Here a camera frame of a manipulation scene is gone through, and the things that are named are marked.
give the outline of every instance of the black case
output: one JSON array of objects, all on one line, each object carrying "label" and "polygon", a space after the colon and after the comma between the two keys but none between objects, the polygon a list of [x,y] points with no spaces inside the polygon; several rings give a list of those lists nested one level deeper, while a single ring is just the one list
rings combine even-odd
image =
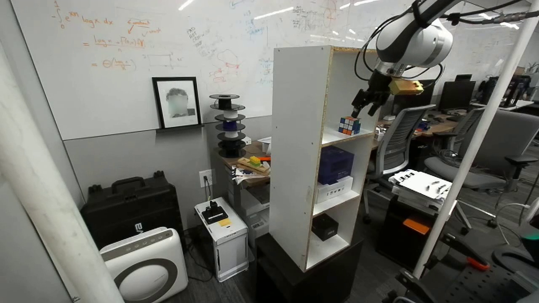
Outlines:
[{"label": "black case", "polygon": [[187,247],[175,186],[163,171],[151,178],[123,178],[109,188],[89,186],[81,213],[99,249],[155,227],[173,227]]}]

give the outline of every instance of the white shelving unit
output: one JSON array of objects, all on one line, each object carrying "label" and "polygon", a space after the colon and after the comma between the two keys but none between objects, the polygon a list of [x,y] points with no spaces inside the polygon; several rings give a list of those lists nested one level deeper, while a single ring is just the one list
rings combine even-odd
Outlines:
[{"label": "white shelving unit", "polygon": [[[360,112],[360,133],[337,131],[352,112],[352,99],[367,82],[354,75],[357,48],[286,47],[274,50],[269,232],[301,271],[345,249],[354,235],[377,114]],[[338,146],[354,153],[352,188],[317,197],[320,151]],[[311,232],[313,217],[327,213],[338,234],[327,240]]]}]

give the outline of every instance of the black cabinet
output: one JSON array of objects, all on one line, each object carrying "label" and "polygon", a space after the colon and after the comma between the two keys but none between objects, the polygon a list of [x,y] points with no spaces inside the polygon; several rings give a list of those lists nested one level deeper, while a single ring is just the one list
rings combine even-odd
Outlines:
[{"label": "black cabinet", "polygon": [[256,296],[261,301],[338,303],[350,294],[362,242],[325,259],[306,272],[266,234],[256,239]]},{"label": "black cabinet", "polygon": [[429,227],[436,220],[436,210],[424,202],[409,202],[392,197],[386,220],[377,239],[377,252],[406,269],[413,269],[426,242]]}]

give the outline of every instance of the white pillar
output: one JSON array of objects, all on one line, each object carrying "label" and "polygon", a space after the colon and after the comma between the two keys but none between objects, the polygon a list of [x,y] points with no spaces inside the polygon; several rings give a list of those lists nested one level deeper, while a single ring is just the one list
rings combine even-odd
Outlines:
[{"label": "white pillar", "polygon": [[[537,8],[539,8],[539,0],[532,0],[530,11],[537,10]],[[475,155],[477,155],[478,148],[482,146],[482,141],[483,141],[483,138],[487,134],[487,129],[490,128],[493,114],[498,109],[500,102],[502,102],[504,92],[505,92],[505,89],[507,89],[507,85],[509,85],[509,82],[510,82],[510,79],[512,79],[512,75],[514,75],[514,72],[517,69],[517,64],[519,64],[519,60],[520,60],[520,57],[522,57],[524,50],[525,50],[525,45],[527,45],[530,35],[536,30],[536,25],[537,25],[537,16],[524,20],[519,40],[514,45],[514,48],[512,48],[512,52],[510,52],[510,55],[507,59],[507,64],[505,64],[505,67],[504,67],[504,70],[502,70],[502,74],[500,74],[500,77],[497,80],[497,85],[495,85],[495,89],[493,89],[493,92],[492,92],[492,96],[488,99],[485,112],[482,114],[482,119],[477,124],[477,129],[473,133],[472,143],[470,143],[470,146],[468,146],[468,149],[466,149],[466,153],[465,153],[465,156],[463,156],[463,160],[460,163],[458,173],[456,173],[456,176],[453,180],[453,186],[451,186],[451,190],[450,190],[450,193],[446,197],[446,202],[441,207],[441,210],[439,210],[439,213],[436,217],[436,222],[434,222],[434,225],[433,225],[433,229],[431,229],[431,232],[429,232],[429,235],[426,239],[426,244],[424,244],[424,247],[421,250],[421,256],[419,256],[418,264],[416,264],[414,272],[413,272],[416,277],[421,277],[424,264],[429,259],[429,256],[431,256],[436,242],[438,242],[441,229],[443,229],[445,222],[451,215],[451,210],[453,210],[453,207],[456,203],[455,198],[456,198],[456,195],[458,195],[458,192],[460,192],[460,188],[461,188],[461,185],[463,185],[463,181],[465,181],[465,178],[468,175],[468,170],[470,170],[470,166],[472,166],[472,163],[475,160]]]},{"label": "white pillar", "polygon": [[84,303],[121,303],[0,45],[0,173]]}]

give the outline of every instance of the blue object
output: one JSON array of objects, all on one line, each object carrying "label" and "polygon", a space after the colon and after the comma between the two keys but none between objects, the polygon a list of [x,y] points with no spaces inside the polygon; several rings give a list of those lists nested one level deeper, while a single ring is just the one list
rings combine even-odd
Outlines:
[{"label": "blue object", "polygon": [[338,178],[350,175],[354,155],[337,146],[322,148],[320,155],[320,183],[335,183]]}]

